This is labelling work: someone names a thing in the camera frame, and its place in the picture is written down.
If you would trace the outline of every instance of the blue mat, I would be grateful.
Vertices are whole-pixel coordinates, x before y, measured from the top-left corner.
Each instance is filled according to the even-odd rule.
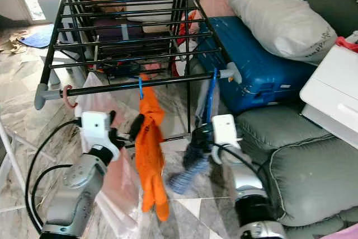
[[[48,25],[32,36],[20,40],[20,42],[30,47],[46,48],[50,44],[53,29],[53,24]]]

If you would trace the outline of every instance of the white wall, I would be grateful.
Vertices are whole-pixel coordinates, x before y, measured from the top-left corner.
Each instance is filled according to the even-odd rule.
[[[19,0],[0,0],[0,15],[14,21],[27,20]]]

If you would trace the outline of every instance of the marble floor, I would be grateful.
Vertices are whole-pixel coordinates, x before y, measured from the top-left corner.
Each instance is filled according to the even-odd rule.
[[[28,30],[35,32],[39,27],[41,26],[29,27]],[[0,30],[0,44],[9,37],[10,33],[18,30]],[[67,109],[61,100],[47,101],[44,108],[39,111],[33,106],[36,86],[43,68],[41,56],[45,54],[45,49],[35,48],[27,48],[27,52],[16,55],[0,54],[1,119],[5,126],[36,146],[56,126],[74,117],[73,110]],[[76,86],[72,74],[66,69],[59,70],[58,76],[62,84],[54,87],[63,87],[66,84]],[[187,121],[185,85],[158,86],[156,93],[166,112],[161,126],[164,136],[185,132]],[[125,119],[119,129],[126,131],[138,114],[138,91],[125,90],[112,94]],[[164,180],[172,173],[183,170],[181,162],[187,143],[188,141],[184,139],[163,145],[166,159]],[[34,178],[54,164],[73,163],[79,157],[81,140],[78,129],[73,126],[62,129],[48,143],[45,152],[53,156],[55,162],[41,156],[34,168]],[[25,146],[18,147],[15,152],[24,177],[32,154],[32,150]],[[39,186],[36,201],[42,218],[45,217],[48,202],[61,175],[60,171],[51,172]],[[219,166],[210,163],[210,168],[195,178],[194,184],[184,195],[178,195],[169,188],[166,190],[171,210],[169,220],[159,221],[155,212],[143,213],[138,238],[237,238],[237,216],[228,198]],[[0,238],[38,238],[23,205],[23,192],[11,170],[0,192]],[[115,238],[113,230],[97,206],[92,212],[83,238]]]

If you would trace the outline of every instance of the blue suitcase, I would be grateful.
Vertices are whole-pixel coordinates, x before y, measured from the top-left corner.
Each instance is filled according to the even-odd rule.
[[[209,20],[242,76],[241,84],[219,80],[222,100],[232,113],[299,97],[299,91],[315,66],[267,52],[238,17],[213,17]],[[200,31],[206,32],[206,26],[202,25]],[[216,48],[212,38],[200,38],[198,44],[198,51]],[[214,67],[226,69],[219,53],[198,54],[198,57],[207,71]]]

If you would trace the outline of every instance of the orange towel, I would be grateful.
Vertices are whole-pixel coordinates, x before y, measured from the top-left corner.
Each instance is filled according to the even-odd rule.
[[[144,191],[143,211],[147,212],[155,204],[158,218],[166,221],[169,205],[161,176],[164,158],[159,144],[163,141],[159,125],[164,118],[164,111],[152,87],[144,87],[143,95],[139,112],[144,115],[144,123],[135,141],[136,167]]]

